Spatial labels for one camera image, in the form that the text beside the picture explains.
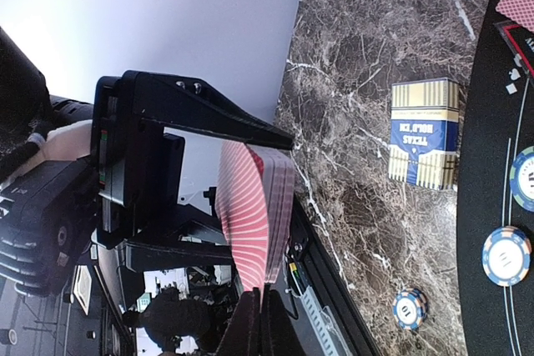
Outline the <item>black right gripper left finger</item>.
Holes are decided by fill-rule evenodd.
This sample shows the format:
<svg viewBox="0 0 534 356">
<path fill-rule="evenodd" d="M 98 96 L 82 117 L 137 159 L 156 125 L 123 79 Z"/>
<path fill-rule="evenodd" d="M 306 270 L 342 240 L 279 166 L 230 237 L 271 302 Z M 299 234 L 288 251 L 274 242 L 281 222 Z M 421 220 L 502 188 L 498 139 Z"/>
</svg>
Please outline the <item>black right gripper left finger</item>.
<svg viewBox="0 0 534 356">
<path fill-rule="evenodd" d="M 258 356 L 260 343 L 260 291 L 243 292 L 224 332 L 217 356 Z"/>
</svg>

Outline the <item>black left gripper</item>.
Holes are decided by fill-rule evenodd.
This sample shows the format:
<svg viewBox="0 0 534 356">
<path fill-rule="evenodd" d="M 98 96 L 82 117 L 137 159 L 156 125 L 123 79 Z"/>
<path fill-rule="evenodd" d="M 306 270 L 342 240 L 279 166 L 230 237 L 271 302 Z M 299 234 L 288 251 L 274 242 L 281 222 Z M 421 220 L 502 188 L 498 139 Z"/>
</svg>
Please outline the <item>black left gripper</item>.
<svg viewBox="0 0 534 356">
<path fill-rule="evenodd" d="M 129 70 L 98 83 L 92 119 L 55 138 L 60 155 L 20 168 L 1 192 L 1 275 L 60 289 L 86 247 L 120 244 L 160 220 L 179 191 L 176 128 L 291 150 L 293 136 L 199 78 Z"/>
</svg>

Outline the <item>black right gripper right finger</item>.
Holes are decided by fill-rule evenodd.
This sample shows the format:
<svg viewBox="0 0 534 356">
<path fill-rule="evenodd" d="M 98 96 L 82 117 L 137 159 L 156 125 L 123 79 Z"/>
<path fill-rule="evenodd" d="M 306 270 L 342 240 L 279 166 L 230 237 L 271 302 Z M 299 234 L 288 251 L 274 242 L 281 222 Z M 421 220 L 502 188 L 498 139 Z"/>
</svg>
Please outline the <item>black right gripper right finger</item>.
<svg viewBox="0 0 534 356">
<path fill-rule="evenodd" d="M 280 293 L 269 285 L 264 287 L 260 309 L 260 354 L 305 356 Z"/>
</svg>

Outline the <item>red playing card deck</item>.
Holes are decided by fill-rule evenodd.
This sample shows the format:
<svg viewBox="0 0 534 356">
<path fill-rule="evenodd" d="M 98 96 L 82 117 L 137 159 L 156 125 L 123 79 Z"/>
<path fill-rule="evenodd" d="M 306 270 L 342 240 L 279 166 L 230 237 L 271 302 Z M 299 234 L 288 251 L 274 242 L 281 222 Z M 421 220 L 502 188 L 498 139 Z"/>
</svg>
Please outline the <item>red playing card deck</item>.
<svg viewBox="0 0 534 356">
<path fill-rule="evenodd" d="M 295 165 L 277 149 L 222 144 L 215 212 L 244 290 L 278 278 L 290 237 Z"/>
</svg>

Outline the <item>blue white chip stack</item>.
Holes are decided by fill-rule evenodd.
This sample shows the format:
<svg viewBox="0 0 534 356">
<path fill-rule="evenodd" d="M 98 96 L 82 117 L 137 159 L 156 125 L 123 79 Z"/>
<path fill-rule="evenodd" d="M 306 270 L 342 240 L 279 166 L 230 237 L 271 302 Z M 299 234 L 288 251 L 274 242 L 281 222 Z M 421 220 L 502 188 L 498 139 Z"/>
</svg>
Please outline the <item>blue white chip stack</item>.
<svg viewBox="0 0 534 356">
<path fill-rule="evenodd" d="M 405 330 L 417 330 L 425 321 L 428 310 L 428 299 L 418 288 L 401 290 L 392 304 L 394 319 Z"/>
</svg>

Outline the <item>red triangular all-in button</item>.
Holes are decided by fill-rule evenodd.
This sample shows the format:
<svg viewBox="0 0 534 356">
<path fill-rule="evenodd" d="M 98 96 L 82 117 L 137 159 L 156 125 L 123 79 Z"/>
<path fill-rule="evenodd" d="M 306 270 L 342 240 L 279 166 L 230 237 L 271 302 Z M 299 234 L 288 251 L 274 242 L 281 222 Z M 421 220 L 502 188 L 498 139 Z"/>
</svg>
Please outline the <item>red triangular all-in button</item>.
<svg viewBox="0 0 534 356">
<path fill-rule="evenodd" d="M 495 23 L 495 27 L 510 48 L 516 64 L 533 78 L 533 33 L 511 20 Z"/>
</svg>

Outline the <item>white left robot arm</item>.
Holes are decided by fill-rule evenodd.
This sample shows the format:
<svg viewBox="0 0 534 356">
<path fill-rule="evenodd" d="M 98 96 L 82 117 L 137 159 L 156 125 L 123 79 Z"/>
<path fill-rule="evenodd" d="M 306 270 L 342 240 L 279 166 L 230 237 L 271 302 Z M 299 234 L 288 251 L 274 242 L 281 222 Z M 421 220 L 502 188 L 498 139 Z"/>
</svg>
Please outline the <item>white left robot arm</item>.
<svg viewBox="0 0 534 356">
<path fill-rule="evenodd" d="M 175 129 L 289 150 L 293 139 L 206 82 L 128 71 L 98 81 L 92 117 L 44 128 L 1 192 L 1 275 L 20 293 L 56 293 L 91 238 L 167 248 L 189 215 L 177 204 L 185 141 Z"/>
</svg>

